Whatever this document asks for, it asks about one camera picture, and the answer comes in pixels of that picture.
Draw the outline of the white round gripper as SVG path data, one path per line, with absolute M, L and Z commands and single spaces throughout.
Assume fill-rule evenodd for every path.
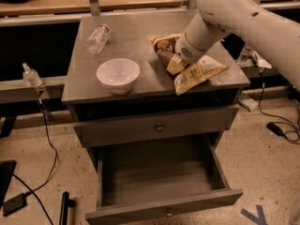
M 198 49 L 190 44 L 183 32 L 175 44 L 175 53 L 168 63 L 167 71 L 172 75 L 181 72 L 187 64 L 196 63 L 206 53 L 206 49 Z

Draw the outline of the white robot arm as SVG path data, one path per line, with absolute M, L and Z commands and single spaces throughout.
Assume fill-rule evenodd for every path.
M 175 44 L 185 63 L 197 62 L 233 33 L 300 89 L 300 24 L 259 6 L 260 0 L 196 0 L 196 14 Z

